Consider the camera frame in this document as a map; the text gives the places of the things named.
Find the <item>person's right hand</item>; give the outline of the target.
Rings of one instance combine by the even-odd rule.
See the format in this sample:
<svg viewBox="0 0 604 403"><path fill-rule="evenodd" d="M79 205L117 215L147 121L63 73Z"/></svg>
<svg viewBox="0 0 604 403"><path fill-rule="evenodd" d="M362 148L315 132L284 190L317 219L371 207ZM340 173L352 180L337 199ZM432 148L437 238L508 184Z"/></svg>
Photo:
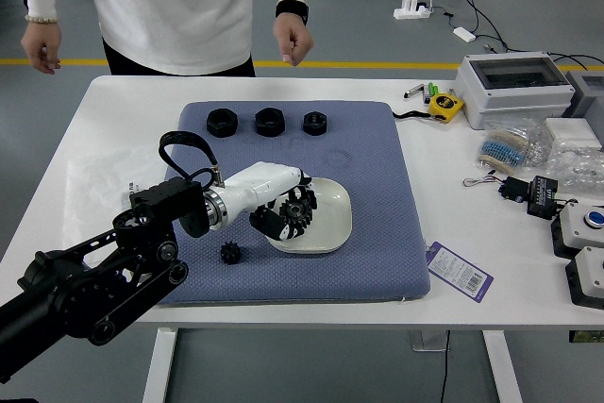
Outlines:
<svg viewBox="0 0 604 403"><path fill-rule="evenodd" d="M60 68L60 41L61 33L57 23L28 23L21 44L34 69L53 75Z"/></svg>

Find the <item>person's left hand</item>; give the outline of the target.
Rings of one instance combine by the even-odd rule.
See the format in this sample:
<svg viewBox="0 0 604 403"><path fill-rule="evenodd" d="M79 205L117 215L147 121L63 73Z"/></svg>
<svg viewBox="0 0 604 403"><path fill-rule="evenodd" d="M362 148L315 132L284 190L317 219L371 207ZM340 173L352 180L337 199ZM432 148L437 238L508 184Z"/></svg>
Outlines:
<svg viewBox="0 0 604 403"><path fill-rule="evenodd" d="M280 13L275 19L273 32L282 60L291 66L300 64L314 47L312 35L296 14Z"/></svg>

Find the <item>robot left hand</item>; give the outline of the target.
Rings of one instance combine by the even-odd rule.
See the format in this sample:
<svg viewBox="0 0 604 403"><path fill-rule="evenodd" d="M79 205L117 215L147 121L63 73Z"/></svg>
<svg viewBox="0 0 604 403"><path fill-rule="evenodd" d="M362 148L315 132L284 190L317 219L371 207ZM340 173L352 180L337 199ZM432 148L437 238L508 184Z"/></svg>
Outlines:
<svg viewBox="0 0 604 403"><path fill-rule="evenodd" d="M310 176L296 167L263 161L210 187L206 199L212 230L247 212L253 228L281 242L303 235L317 209Z"/></svg>

